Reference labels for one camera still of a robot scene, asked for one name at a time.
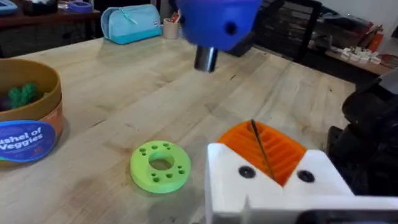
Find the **white orange left gripper left finger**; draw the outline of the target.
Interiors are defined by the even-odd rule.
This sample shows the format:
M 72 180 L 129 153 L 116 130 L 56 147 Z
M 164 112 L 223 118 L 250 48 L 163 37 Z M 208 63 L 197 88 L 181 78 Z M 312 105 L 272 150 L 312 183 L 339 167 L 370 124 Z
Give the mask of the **white orange left gripper left finger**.
M 249 120 L 225 132 L 206 152 L 207 223 L 281 223 L 282 145 L 276 129 Z

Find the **white orange left gripper right finger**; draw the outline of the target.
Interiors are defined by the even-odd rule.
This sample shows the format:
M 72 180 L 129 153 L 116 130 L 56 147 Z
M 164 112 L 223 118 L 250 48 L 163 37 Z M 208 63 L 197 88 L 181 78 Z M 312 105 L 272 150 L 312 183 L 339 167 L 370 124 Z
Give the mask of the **white orange left gripper right finger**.
M 259 159 L 254 184 L 269 195 L 290 197 L 346 197 L 354 193 L 327 155 L 306 149 L 276 129 L 251 121 Z

